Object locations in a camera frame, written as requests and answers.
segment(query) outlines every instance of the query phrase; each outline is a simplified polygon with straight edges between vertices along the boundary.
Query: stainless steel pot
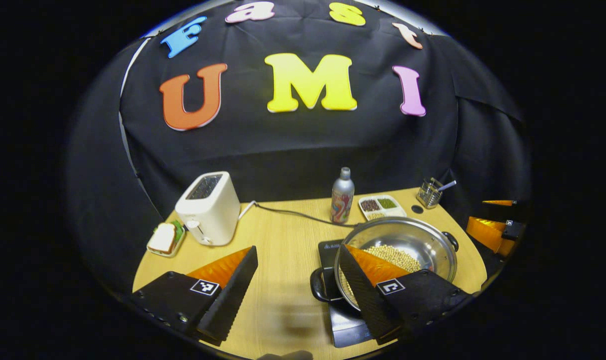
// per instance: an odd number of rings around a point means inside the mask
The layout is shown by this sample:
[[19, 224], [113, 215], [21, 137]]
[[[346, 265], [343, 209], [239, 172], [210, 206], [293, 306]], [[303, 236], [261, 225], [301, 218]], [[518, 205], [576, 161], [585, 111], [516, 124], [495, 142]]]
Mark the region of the stainless steel pot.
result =
[[[367, 221], [349, 233], [341, 244], [364, 250], [374, 246], [392, 246], [416, 259], [421, 264], [421, 269], [429, 269], [450, 283], [456, 276], [458, 242], [448, 232], [441, 232], [419, 219], [385, 217]], [[360, 311], [341, 271], [340, 256], [341, 251], [337, 253], [334, 262], [336, 284], [343, 298]], [[339, 300], [340, 298], [328, 298], [321, 293], [321, 271], [322, 269], [316, 269], [310, 278], [312, 294], [320, 301]]]

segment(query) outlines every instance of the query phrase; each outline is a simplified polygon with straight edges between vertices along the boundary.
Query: black cooktop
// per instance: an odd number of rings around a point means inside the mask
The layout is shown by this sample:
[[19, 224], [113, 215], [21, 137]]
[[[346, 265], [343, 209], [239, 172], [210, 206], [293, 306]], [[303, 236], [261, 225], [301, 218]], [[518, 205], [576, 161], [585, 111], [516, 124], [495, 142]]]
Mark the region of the black cooktop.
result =
[[342, 239], [323, 241], [318, 244], [323, 267], [323, 280], [325, 281], [325, 294], [331, 299], [338, 299], [328, 303], [330, 320], [332, 321], [332, 335], [334, 346], [337, 348], [353, 346], [373, 339], [369, 334], [365, 321], [360, 312], [354, 309], [342, 298], [334, 277], [334, 261]]

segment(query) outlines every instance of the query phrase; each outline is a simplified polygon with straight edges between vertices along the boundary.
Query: bottle cap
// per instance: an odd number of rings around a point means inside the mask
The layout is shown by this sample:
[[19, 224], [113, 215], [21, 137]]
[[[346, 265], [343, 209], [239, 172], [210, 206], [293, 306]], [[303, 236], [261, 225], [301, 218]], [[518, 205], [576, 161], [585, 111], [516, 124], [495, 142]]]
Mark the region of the bottle cap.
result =
[[342, 180], [349, 180], [350, 175], [351, 175], [351, 171], [349, 170], [348, 167], [344, 167], [341, 169], [341, 179]]

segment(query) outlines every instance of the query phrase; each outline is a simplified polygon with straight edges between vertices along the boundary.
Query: white toaster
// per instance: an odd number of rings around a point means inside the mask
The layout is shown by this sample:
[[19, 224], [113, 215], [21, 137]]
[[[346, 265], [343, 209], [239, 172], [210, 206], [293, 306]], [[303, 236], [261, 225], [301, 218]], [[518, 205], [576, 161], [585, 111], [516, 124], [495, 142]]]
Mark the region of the white toaster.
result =
[[201, 244], [224, 246], [234, 236], [241, 203], [227, 171], [204, 173], [194, 180], [175, 210]]

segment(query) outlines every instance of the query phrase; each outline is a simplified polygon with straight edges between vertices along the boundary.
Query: wooden table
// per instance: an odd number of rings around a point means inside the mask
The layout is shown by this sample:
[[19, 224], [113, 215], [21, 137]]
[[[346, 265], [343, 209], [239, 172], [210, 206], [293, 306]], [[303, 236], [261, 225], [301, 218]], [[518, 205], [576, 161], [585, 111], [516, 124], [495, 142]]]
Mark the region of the wooden table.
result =
[[[413, 217], [432, 224], [440, 231], [449, 231], [460, 246], [456, 257], [458, 270], [454, 285], [472, 294], [481, 289], [487, 279], [480, 254], [465, 231], [440, 205], [416, 214], [412, 205], [418, 188], [388, 191]], [[362, 223], [365, 217], [358, 208], [358, 199], [377, 194], [354, 196], [348, 224]], [[302, 212], [319, 219], [328, 219], [330, 199], [260, 202], [280, 210]], [[167, 221], [179, 220], [172, 212]], [[302, 216], [282, 214], [253, 207], [243, 215], [234, 238], [226, 246], [204, 246], [191, 234], [183, 240], [175, 257], [167, 258], [149, 251], [141, 259], [132, 291], [142, 288], [167, 271], [186, 274], [216, 259], [248, 246], [255, 245], [259, 266], [245, 294], [227, 341], [220, 347], [202, 342], [225, 353], [249, 359], [265, 354], [279, 356], [294, 351], [308, 351], [315, 359], [351, 358], [380, 349], [375, 340], [345, 348], [332, 343], [332, 326], [328, 305], [316, 300], [310, 291], [309, 276], [321, 266], [318, 243], [343, 239], [351, 228], [313, 221]]]

